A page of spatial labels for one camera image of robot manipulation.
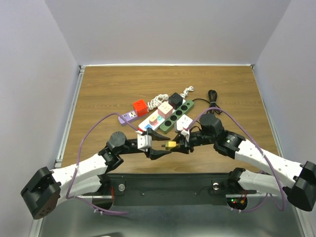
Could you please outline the yellow green charger plug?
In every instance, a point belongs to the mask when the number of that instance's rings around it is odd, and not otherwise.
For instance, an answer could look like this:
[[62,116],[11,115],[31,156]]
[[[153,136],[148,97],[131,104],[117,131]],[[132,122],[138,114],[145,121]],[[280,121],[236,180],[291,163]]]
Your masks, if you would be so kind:
[[172,150],[176,146],[177,146],[177,143],[175,141],[167,141],[167,142],[161,144],[161,147],[165,148],[167,151]]

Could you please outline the white cube adapter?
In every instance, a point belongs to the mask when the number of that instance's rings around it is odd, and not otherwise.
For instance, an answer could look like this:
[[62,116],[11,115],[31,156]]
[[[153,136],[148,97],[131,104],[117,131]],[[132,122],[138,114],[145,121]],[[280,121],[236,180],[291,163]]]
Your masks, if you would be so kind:
[[193,120],[187,115],[182,115],[174,124],[175,132],[178,133],[181,132],[183,129],[188,128],[192,121]]

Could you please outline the purple power strip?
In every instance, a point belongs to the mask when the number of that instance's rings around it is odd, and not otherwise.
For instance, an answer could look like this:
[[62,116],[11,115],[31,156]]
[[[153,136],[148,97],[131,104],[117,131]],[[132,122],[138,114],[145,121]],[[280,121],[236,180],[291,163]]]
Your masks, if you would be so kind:
[[127,122],[133,122],[137,119],[138,119],[138,115],[134,110],[123,114],[121,117],[118,117],[118,120],[121,125],[127,125]]

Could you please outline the red cube socket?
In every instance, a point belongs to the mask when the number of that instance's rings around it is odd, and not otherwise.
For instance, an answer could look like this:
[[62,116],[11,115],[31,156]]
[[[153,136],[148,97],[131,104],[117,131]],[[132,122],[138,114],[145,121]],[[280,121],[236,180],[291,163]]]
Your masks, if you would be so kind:
[[135,101],[133,108],[138,117],[142,117],[148,113],[148,106],[143,99]]

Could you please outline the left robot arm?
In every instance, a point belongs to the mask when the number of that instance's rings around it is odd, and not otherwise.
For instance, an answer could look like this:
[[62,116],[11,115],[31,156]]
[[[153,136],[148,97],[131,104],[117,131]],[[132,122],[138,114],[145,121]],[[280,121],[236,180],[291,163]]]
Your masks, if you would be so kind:
[[102,178],[102,175],[123,163],[121,155],[144,153],[147,158],[155,160],[170,153],[152,148],[153,141],[168,141],[168,137],[152,129],[137,131],[136,134],[135,139],[127,139],[123,132],[114,132],[106,146],[86,160],[64,168],[38,169],[21,191],[21,197],[32,218],[41,219],[64,201],[83,194],[106,194],[110,182]]

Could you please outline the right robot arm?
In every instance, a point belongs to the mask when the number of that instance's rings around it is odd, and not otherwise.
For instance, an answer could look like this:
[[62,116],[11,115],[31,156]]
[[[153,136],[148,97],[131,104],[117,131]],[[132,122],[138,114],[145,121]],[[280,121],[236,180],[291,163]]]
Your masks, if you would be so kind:
[[199,123],[199,132],[187,133],[184,130],[179,133],[174,148],[165,151],[148,148],[146,156],[155,160],[171,152],[189,154],[195,146],[212,144],[219,154],[246,162],[262,171],[253,173],[236,168],[227,180],[231,192],[256,190],[281,195],[283,201],[289,201],[303,211],[312,211],[316,203],[316,165],[313,162],[302,164],[261,149],[254,141],[225,130],[213,114],[202,115]]

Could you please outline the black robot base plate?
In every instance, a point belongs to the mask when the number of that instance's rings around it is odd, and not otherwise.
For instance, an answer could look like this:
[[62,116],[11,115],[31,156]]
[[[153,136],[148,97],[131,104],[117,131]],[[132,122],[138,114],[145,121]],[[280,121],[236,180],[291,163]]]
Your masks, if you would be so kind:
[[94,196],[109,195],[115,206],[226,205],[227,196],[255,194],[245,191],[229,173],[171,173],[101,175]]

